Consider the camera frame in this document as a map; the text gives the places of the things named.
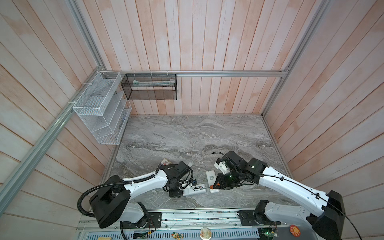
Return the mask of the white slim remote control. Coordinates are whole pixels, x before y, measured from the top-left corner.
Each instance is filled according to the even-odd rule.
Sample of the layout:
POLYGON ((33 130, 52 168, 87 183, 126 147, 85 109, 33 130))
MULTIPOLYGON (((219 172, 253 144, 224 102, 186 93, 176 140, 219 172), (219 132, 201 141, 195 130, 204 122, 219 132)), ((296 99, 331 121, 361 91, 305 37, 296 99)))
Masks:
POLYGON ((188 186, 183 190, 183 197, 205 194, 206 192, 207 192, 207 189, 205 188, 205 184, 188 186))

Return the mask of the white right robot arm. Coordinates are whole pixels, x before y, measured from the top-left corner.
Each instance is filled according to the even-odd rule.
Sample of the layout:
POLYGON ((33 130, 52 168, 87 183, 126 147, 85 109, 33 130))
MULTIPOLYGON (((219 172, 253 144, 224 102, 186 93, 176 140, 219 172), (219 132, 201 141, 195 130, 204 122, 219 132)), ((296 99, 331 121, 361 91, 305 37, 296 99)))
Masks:
POLYGON ((261 160, 246 161, 233 151, 217 159, 215 167, 220 173, 210 185, 212 190, 232 190, 256 184, 288 197, 303 208, 295 213, 293 207, 274 207, 273 202, 261 200, 255 208, 255 221, 258 224, 288 222, 309 226, 325 240, 342 238, 346 211, 343 197, 338 192, 325 193, 312 189, 281 174, 261 160))

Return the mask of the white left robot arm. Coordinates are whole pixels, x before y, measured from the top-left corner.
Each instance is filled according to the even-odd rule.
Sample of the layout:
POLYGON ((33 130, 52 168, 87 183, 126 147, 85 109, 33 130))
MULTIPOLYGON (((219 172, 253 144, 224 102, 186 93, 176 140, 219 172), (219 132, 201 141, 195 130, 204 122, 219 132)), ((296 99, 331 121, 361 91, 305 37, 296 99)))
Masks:
POLYGON ((83 193, 77 207, 83 215, 95 218, 101 229, 116 222, 144 228, 150 224, 148 210, 141 202, 131 202, 132 199, 156 189, 168 192, 170 198, 179 198, 193 180, 192 168, 183 161, 178 164, 160 164, 154 172, 139 177, 110 177, 104 184, 83 193))

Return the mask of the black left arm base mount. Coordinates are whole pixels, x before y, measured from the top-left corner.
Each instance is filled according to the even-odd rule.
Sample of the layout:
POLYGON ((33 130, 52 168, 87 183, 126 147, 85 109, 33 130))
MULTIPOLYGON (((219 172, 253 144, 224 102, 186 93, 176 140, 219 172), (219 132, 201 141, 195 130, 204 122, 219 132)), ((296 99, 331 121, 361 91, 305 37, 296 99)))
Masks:
POLYGON ((159 229, 162 223, 162 212, 149 212, 145 220, 145 229, 159 229))

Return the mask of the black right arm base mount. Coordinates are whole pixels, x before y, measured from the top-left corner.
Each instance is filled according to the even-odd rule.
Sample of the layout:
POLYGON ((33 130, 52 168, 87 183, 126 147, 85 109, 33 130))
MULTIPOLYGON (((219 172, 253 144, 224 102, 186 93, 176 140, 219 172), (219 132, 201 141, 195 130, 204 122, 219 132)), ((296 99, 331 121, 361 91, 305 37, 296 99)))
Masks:
POLYGON ((259 213, 256 210, 241 210, 237 212, 242 226, 275 226, 281 225, 280 221, 273 222, 265 213, 259 213))

